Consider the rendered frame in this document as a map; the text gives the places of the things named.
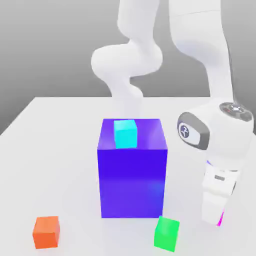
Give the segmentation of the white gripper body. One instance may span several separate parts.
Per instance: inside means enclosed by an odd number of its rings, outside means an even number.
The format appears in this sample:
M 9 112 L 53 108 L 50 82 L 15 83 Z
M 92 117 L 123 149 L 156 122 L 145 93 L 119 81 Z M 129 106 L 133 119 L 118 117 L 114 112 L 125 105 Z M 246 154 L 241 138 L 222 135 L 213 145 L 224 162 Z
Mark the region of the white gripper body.
M 225 210 L 229 198 L 228 195 L 214 194 L 207 190 L 204 191 L 202 193 L 202 220 L 209 224 L 216 225 L 223 210 Z

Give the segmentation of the small orange cube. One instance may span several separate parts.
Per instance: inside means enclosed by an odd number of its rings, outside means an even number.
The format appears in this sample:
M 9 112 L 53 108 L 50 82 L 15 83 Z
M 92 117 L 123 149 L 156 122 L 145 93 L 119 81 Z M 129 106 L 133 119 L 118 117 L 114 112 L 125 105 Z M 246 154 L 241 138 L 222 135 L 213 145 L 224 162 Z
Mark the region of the small orange cube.
M 60 238 L 59 217 L 37 217 L 33 228 L 32 237 L 36 249 L 57 248 Z

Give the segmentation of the small magenta cube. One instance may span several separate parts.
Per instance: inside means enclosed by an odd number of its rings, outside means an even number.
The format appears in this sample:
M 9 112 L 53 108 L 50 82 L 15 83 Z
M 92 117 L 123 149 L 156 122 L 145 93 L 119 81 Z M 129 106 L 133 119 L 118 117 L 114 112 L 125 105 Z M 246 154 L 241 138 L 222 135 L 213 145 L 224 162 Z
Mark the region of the small magenta cube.
M 224 212 L 225 212 L 225 211 L 223 210 L 223 211 L 222 211 L 222 214 L 221 214 L 221 216 L 220 216 L 220 219 L 219 219 L 218 223 L 216 224 L 217 227 L 220 227 L 221 224 L 222 224 Z

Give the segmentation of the small green cube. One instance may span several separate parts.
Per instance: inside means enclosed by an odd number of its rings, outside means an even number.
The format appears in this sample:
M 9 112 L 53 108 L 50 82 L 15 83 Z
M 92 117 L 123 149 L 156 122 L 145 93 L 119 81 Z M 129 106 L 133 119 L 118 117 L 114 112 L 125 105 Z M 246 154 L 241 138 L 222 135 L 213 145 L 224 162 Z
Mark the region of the small green cube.
M 159 216 L 155 231 L 153 244 L 157 248 L 175 252 L 180 222 Z

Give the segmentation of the small cyan cube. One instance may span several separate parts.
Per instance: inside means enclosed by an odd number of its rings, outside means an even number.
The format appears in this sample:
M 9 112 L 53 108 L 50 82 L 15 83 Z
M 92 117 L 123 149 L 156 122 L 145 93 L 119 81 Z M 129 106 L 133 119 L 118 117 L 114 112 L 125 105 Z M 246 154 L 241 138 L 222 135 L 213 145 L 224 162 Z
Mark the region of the small cyan cube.
M 117 149 L 133 149 L 138 145 L 138 128 L 134 119 L 114 120 L 114 141 Z

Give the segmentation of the large blue box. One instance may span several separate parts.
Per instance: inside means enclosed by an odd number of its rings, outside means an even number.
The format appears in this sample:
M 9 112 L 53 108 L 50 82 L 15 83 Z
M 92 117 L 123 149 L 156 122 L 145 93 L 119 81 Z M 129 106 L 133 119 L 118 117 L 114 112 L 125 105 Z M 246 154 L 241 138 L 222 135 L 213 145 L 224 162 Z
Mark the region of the large blue box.
M 97 146 L 102 218 L 163 214 L 168 147 L 159 119 L 136 119 L 136 148 L 117 149 L 114 120 L 102 121 Z

